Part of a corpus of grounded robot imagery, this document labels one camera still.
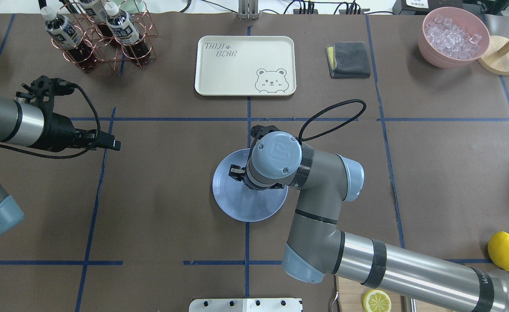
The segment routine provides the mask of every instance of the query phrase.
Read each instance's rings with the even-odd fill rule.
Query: blue plate
[[[218,206],[233,219],[257,222],[271,217],[282,207],[287,186],[284,189],[252,190],[228,176],[229,166],[245,166],[248,156],[248,148],[236,150],[220,162],[212,179],[212,193]]]

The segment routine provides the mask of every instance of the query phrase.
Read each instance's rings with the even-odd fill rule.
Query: lemon
[[[372,289],[364,294],[362,306],[366,312],[390,312],[392,310],[392,301],[385,292]]]
[[[495,233],[488,243],[488,254],[498,267],[509,270],[509,233]]]

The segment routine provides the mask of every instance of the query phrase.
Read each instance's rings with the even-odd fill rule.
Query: pink bowl
[[[453,24],[464,28],[465,32],[471,36],[473,34],[482,36],[482,40],[478,44],[480,46],[480,53],[472,59],[456,59],[443,55],[440,51],[436,50],[424,35],[424,29],[438,15],[453,19]],[[421,33],[418,36],[418,48],[421,50],[422,56],[426,61],[440,68],[455,68],[470,64],[486,52],[489,44],[490,33],[486,25],[471,12],[452,6],[444,6],[429,12],[422,23]]]

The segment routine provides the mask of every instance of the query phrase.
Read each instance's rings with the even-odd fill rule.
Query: ice
[[[482,36],[470,35],[453,19],[440,15],[425,26],[424,35],[441,54],[453,59],[473,59],[481,50]]]

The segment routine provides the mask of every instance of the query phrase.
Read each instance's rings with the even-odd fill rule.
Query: wooden cutting board
[[[364,312],[362,297],[370,288],[348,279],[336,277],[341,312]],[[386,292],[392,300],[392,312],[403,312],[403,298],[394,292]],[[417,301],[417,312],[452,312],[439,306]]]

